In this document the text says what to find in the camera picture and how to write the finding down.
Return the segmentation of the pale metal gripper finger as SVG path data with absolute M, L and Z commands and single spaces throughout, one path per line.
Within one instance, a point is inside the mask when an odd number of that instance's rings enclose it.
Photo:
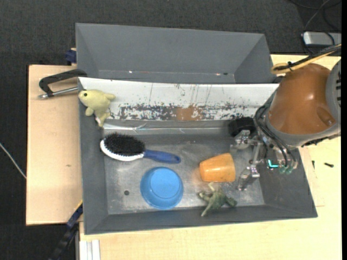
M 248 168 L 245 168 L 238 179 L 237 189 L 239 191 L 244 191 L 247 189 L 248 181 L 251 177 L 251 171 Z
M 256 167 L 247 167 L 251 171 L 251 177 L 248 181 L 247 188 L 251 186 L 257 179 L 260 178 L 260 174 Z

